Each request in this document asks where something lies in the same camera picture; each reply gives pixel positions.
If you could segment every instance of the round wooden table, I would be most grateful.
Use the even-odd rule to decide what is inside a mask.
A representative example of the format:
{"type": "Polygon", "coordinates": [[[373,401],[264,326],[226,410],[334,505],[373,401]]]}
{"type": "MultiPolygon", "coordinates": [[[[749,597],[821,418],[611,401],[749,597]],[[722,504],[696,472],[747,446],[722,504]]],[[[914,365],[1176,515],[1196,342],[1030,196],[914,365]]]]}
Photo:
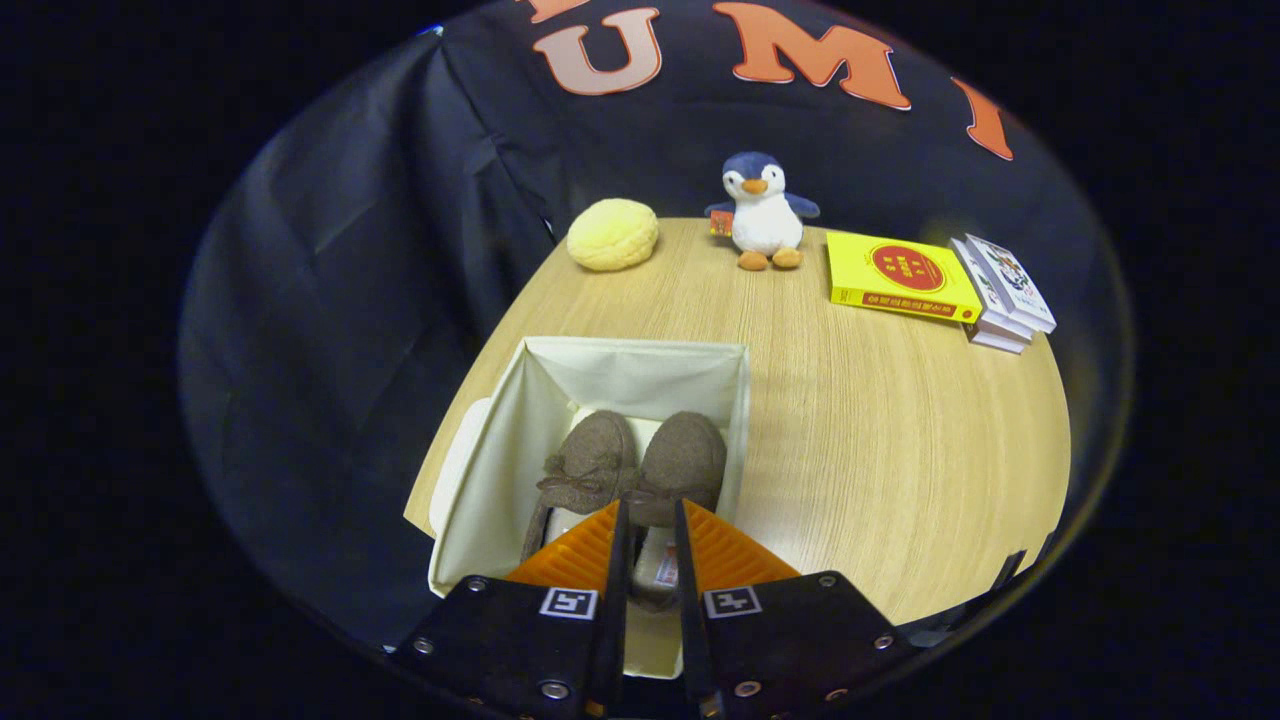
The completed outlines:
{"type": "Polygon", "coordinates": [[[653,256],[617,273],[579,266],[561,243],[454,396],[404,518],[435,536],[444,455],[522,337],[731,342],[751,354],[739,528],[801,573],[845,574],[895,624],[987,592],[1012,553],[1028,568],[1070,470],[1048,340],[1011,355],[952,322],[835,305],[826,231],[805,228],[800,250],[795,270],[745,272],[701,218],[660,220],[653,256]]]}

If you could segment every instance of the penguin's orange feet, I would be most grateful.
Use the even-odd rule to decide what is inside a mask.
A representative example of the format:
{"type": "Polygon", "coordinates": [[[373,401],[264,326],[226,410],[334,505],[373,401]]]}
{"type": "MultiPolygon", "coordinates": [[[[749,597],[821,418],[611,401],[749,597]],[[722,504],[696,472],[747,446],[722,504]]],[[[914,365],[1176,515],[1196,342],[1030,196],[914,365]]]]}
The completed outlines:
{"type": "Polygon", "coordinates": [[[783,247],[773,254],[773,265],[783,269],[799,268],[800,260],[804,260],[804,252],[795,247],[783,247]]]}
{"type": "Polygon", "coordinates": [[[748,250],[737,256],[737,266],[744,270],[763,270],[769,266],[769,259],[762,252],[748,250]]]}

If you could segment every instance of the orange letter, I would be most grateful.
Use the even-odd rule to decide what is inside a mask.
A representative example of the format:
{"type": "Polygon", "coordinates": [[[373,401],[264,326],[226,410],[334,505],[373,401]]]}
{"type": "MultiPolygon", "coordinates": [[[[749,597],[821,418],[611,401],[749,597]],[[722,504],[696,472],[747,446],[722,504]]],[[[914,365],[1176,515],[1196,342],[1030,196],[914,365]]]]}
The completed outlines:
{"type": "Polygon", "coordinates": [[[1009,142],[1005,141],[1005,126],[1000,123],[1000,108],[996,108],[983,94],[956,78],[951,78],[951,82],[960,86],[965,97],[969,99],[969,109],[973,110],[973,124],[969,126],[969,137],[978,145],[995,152],[996,156],[1012,160],[1014,151],[1009,149],[1009,142]]]}
{"type": "Polygon", "coordinates": [[[814,40],[777,10],[750,3],[717,3],[712,9],[737,23],[742,64],[733,68],[733,74],[739,78],[791,82],[795,73],[778,63],[781,50],[818,87],[831,82],[840,65],[849,63],[849,72],[840,81],[841,90],[895,110],[911,109],[888,61],[893,49],[879,40],[842,26],[832,26],[822,40],[814,40]]]}
{"type": "Polygon", "coordinates": [[[556,15],[577,8],[579,5],[586,5],[591,0],[529,0],[529,4],[534,6],[536,13],[529,19],[529,22],[538,24],[545,19],[554,18],[556,15]]]}
{"type": "Polygon", "coordinates": [[[534,44],[534,50],[547,55],[547,64],[556,82],[576,95],[607,95],[634,90],[653,79],[662,69],[662,50],[653,36],[657,8],[623,10],[600,20],[605,27],[616,27],[627,49],[627,64],[620,70],[602,73],[591,67],[582,47],[586,26],[567,27],[534,44]]]}

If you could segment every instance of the small red card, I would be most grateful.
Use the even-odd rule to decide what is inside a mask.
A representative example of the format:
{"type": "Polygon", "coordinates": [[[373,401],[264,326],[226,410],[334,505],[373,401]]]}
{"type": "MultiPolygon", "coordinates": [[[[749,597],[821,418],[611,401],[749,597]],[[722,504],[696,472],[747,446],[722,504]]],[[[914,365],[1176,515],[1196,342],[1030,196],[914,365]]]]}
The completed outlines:
{"type": "Polygon", "coordinates": [[[712,234],[722,237],[733,236],[733,213],[724,210],[712,210],[712,234]]]}

